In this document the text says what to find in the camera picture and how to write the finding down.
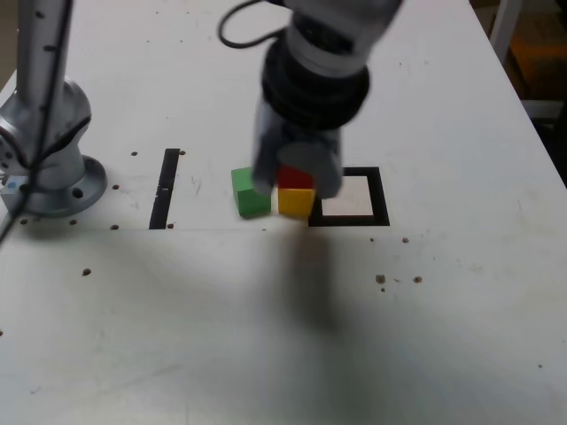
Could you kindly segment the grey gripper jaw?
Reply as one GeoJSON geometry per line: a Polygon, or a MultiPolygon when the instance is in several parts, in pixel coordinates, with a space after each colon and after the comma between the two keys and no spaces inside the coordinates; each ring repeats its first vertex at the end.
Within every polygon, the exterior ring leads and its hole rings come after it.
{"type": "Polygon", "coordinates": [[[283,133],[277,158],[281,164],[309,174],[319,198],[333,198],[339,193],[343,179],[339,129],[289,129],[283,133]]]}
{"type": "Polygon", "coordinates": [[[258,103],[253,132],[252,184],[261,195],[270,195],[276,185],[278,151],[284,142],[284,120],[270,104],[258,103]]]}

